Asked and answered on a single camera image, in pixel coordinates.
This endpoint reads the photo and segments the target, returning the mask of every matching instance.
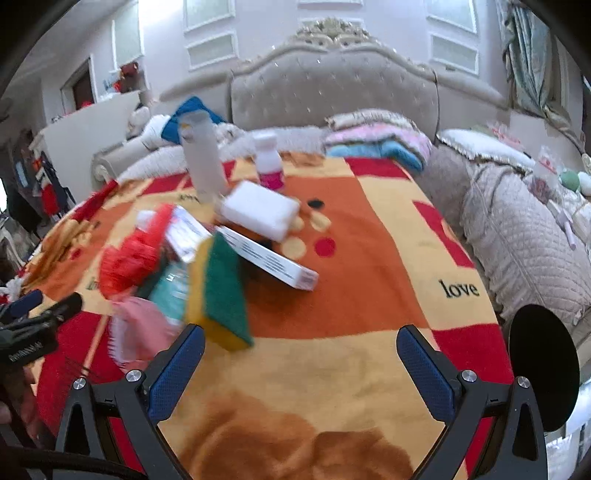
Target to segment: clear plastic bottle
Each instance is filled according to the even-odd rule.
[[[262,187],[276,192],[285,186],[283,164],[277,151],[275,132],[260,132],[254,135],[256,148],[255,166]]]
[[[184,262],[171,263],[154,290],[150,294],[153,301],[170,325],[183,324],[187,296],[189,295],[189,275]]]
[[[199,110],[182,115],[178,120],[178,135],[197,198],[203,203],[214,201],[225,193],[228,183],[209,113]]]

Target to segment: bedspread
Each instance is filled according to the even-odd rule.
[[[225,169],[231,182],[256,178],[246,160]],[[229,353],[209,342],[159,427],[194,478],[409,478],[443,424],[398,359],[397,331],[413,323],[459,369],[511,382],[484,287],[439,213],[392,161],[327,158],[285,163],[285,173],[302,222],[274,249],[316,270],[319,283],[294,290],[250,269],[244,288],[255,346]],[[28,288],[44,292],[43,307],[72,291],[85,301],[41,370],[40,413],[54,430],[74,378],[122,376],[107,354],[111,307],[96,284],[102,248],[131,233],[137,211],[163,202],[198,220],[213,217],[184,173],[112,183],[89,202],[52,230],[28,266]],[[459,478],[474,465],[487,425]]]

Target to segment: doorway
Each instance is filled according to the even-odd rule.
[[[88,58],[61,88],[61,100],[66,115],[96,103],[90,76],[91,61],[92,59]]]

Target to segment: red brush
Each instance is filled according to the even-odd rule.
[[[105,249],[100,261],[99,290],[106,299],[114,299],[140,285],[158,267],[160,249],[173,210],[174,205],[162,205],[152,218],[148,231],[136,228],[119,249]]]

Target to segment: wall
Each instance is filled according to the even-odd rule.
[[[567,65],[569,71],[569,104],[567,110],[573,129],[578,134],[581,131],[583,122],[583,81],[579,66],[568,52]]]
[[[480,78],[503,92],[506,82],[494,2],[475,0],[475,3],[479,37],[427,20],[424,4],[417,0],[373,0],[338,10],[323,9],[326,4],[319,5],[321,8],[318,5],[303,8],[296,0],[284,1],[281,7],[276,0],[235,0],[235,19],[221,20],[187,34],[183,31],[183,0],[139,0],[145,50],[143,65],[150,88],[158,95],[191,75],[185,49],[190,43],[235,29],[240,57],[251,59],[295,33],[299,19],[337,15],[363,19],[373,36],[417,62],[428,62],[428,31],[434,28],[447,30],[446,35],[454,40],[476,43],[480,48]],[[104,94],[102,80],[113,69],[111,21],[112,17],[99,25],[72,55],[44,76],[43,104],[48,121],[63,114],[60,89],[90,55],[95,94]]]
[[[14,113],[0,123],[0,145],[4,145],[9,140],[15,141],[25,122]]]
[[[48,122],[57,115],[64,114],[61,101],[61,88],[70,76],[88,59],[90,63],[90,81],[96,98],[105,94],[103,79],[113,70],[113,52],[111,46],[111,19],[101,23],[89,33],[86,41],[52,66],[43,75],[43,109]]]
[[[31,88],[31,91],[27,95],[27,100],[24,108],[19,112],[19,116],[23,124],[31,129],[33,135],[37,135],[47,126],[47,118],[43,106],[43,89],[40,81]]]

